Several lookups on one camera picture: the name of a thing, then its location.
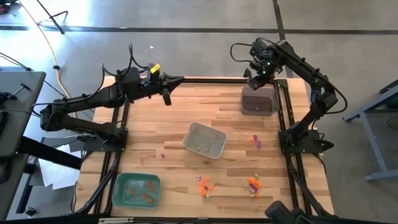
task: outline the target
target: green tray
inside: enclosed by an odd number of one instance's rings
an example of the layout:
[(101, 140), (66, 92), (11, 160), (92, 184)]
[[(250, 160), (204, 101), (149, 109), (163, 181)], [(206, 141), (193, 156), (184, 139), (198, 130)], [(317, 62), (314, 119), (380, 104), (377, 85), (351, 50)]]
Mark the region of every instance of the green tray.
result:
[[(155, 187), (153, 192), (147, 186), (150, 181)], [(117, 207), (148, 208), (154, 209), (160, 198), (160, 179), (152, 174), (122, 173), (114, 185), (112, 203)]]

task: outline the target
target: small purple piece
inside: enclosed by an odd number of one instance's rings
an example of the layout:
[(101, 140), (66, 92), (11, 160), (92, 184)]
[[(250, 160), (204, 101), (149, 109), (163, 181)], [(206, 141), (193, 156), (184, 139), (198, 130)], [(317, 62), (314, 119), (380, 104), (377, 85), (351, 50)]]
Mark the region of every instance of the small purple piece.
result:
[(257, 191), (258, 191), (257, 187), (252, 183), (250, 183), (249, 185), (254, 190), (254, 192), (257, 193)]

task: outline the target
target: transparent bin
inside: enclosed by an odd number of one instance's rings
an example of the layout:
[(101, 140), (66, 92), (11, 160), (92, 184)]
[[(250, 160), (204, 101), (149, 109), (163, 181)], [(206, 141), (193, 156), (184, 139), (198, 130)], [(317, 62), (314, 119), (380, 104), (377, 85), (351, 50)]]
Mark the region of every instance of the transparent bin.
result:
[(184, 137), (183, 145), (192, 152), (212, 159), (218, 159), (223, 153), (226, 133), (203, 124), (193, 122)]
[(242, 89), (241, 112), (245, 115), (271, 116), (278, 111), (277, 90), (260, 88), (256, 91), (250, 87)]

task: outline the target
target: wooden table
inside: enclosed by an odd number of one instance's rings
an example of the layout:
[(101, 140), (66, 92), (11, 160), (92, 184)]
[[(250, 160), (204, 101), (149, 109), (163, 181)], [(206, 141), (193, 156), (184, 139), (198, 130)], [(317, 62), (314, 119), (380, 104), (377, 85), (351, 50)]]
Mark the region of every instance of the wooden table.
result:
[[(107, 77), (104, 85), (113, 82), (114, 78)], [(299, 121), (309, 110), (304, 82), (291, 78), (288, 84), (294, 118)], [(278, 114), (268, 117), (243, 115), (239, 101), (244, 86), (247, 85), (183, 83), (171, 94), (172, 106), (165, 106), (161, 96), (141, 99), (130, 105), (129, 136), (119, 173), (158, 175), (162, 190), (156, 209), (114, 206), (112, 216), (264, 218), (264, 210), (275, 200), (281, 200), (291, 209), (286, 163), (277, 136)], [(94, 122), (111, 121), (112, 113), (113, 109), (97, 108)], [(219, 159), (209, 159), (184, 148), (182, 139), (193, 121), (227, 133), (228, 140)], [(248, 140), (254, 134), (263, 142), (261, 150)], [(97, 187), (103, 158), (103, 152), (94, 152), (83, 163), (76, 187), (76, 210)], [(303, 154), (303, 164), (309, 189), (325, 210), (333, 213), (321, 162), (311, 154)], [(263, 185), (259, 199), (249, 198), (243, 189), (246, 180), (254, 174), (260, 176)], [(200, 195), (199, 176), (208, 176), (209, 184), (215, 186), (209, 201)], [(101, 210), (105, 207), (108, 187), (104, 190)], [(303, 208), (299, 190), (298, 198)]]

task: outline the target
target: gray floor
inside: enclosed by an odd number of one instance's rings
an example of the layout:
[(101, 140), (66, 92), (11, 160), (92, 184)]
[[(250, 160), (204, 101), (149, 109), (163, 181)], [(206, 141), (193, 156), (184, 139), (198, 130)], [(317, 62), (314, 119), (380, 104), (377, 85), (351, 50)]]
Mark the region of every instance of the gray floor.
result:
[[(23, 1), (35, 19), (45, 15), (35, 1)], [(91, 27), (181, 27), (276, 29), (272, 0), (120, 0), (43, 1), (48, 10), (69, 10), (64, 24)], [(398, 2), (395, 0), (280, 0), (285, 29), (398, 29)], [(20, 7), (0, 16), (0, 24), (28, 25), (31, 21)], [(250, 43), (256, 37), (278, 40), (278, 34), (134, 33), (134, 32), (46, 32), (62, 66), (62, 80), (72, 96), (93, 91), (100, 82), (100, 62), (110, 70), (127, 65), (127, 45), (132, 42), (137, 60), (156, 62), (170, 75), (240, 77), (246, 68), (233, 62), (229, 46)], [(325, 153), (331, 198), (335, 213), (345, 218), (397, 222), (398, 179), (367, 183), (366, 174), (378, 167), (362, 124), (345, 124), (341, 117), (376, 97), (377, 92), (396, 78), (398, 38), (396, 35), (303, 35), (288, 34), (295, 51), (327, 74), (347, 97), (343, 114), (327, 115), (317, 126), (335, 147)], [(40, 33), (0, 31), (1, 52), (22, 63), (47, 72), (46, 80), (57, 86), (52, 58)], [(248, 58), (246, 47), (237, 47), (236, 57)], [(44, 86), (38, 102), (58, 95)], [(336, 110), (342, 107), (342, 101)], [(26, 136), (66, 136), (67, 132), (45, 133), (32, 118)], [(28, 205), (38, 209), (36, 217), (68, 213), (71, 189), (37, 187)], [(15, 215), (13, 205), (8, 219)]]

